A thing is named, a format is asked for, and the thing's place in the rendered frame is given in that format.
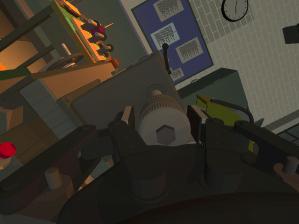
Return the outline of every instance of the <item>magenta object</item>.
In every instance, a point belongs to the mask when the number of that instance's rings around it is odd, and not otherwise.
[[[103,30],[103,27],[100,26],[98,29],[91,29],[91,30],[89,30],[89,32],[94,36],[95,32],[104,33],[105,31]]]

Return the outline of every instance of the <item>clock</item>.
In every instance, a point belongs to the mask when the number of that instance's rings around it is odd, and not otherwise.
[[[248,0],[223,0],[221,11],[226,20],[236,22],[246,15]]]

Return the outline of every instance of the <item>red knob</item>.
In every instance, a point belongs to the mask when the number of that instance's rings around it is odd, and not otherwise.
[[[0,145],[0,158],[7,159],[16,153],[15,146],[10,142],[3,142]]]

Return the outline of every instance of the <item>black lever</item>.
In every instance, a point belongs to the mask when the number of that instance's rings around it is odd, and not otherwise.
[[[168,72],[168,75],[171,74],[171,71],[169,69],[169,64],[168,64],[168,57],[167,57],[167,49],[168,49],[168,44],[167,43],[164,43],[162,45],[162,48],[163,48],[163,54],[164,54],[164,61],[165,61],[165,65],[166,65],[166,70]]]

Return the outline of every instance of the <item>blue bulletin board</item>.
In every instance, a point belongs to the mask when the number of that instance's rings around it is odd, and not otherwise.
[[[152,51],[167,43],[174,84],[213,66],[189,0],[147,0],[132,8]]]

